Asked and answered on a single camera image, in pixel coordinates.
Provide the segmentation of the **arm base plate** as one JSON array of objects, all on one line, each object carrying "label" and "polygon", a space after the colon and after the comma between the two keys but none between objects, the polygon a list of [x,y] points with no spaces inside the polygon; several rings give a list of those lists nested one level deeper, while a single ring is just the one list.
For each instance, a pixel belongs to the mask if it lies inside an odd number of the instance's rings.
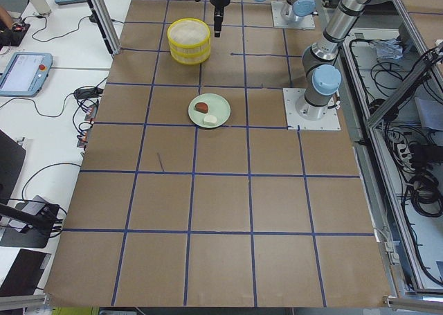
[{"label": "arm base plate", "polygon": [[294,12],[293,6],[288,4],[286,1],[272,1],[271,10],[274,28],[296,30],[315,29],[312,13],[305,16],[299,16]]},{"label": "arm base plate", "polygon": [[283,89],[287,128],[292,130],[338,132],[341,126],[334,97],[326,106],[315,107],[305,100],[305,89]]}]

